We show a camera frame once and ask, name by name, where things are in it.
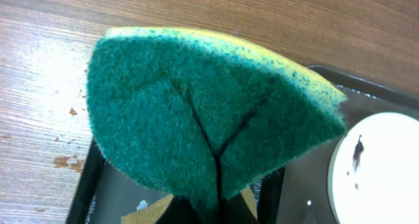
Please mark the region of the white plate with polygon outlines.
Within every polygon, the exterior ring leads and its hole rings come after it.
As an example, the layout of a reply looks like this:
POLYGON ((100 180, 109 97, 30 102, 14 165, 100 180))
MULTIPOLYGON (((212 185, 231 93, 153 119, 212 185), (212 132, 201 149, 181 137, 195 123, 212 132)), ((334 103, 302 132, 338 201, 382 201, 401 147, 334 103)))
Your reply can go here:
POLYGON ((333 151, 327 190, 337 223, 418 222, 418 120, 377 113, 333 151))

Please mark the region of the green yellow sponge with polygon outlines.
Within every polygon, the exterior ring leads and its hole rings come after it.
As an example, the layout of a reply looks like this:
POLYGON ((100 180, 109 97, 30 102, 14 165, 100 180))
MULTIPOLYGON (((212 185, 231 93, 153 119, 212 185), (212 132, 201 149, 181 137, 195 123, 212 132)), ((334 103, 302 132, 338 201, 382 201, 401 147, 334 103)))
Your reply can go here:
POLYGON ((110 29, 88 66, 103 157, 136 183, 186 198, 203 223, 260 177, 346 133, 346 95, 249 41, 191 28, 110 29))

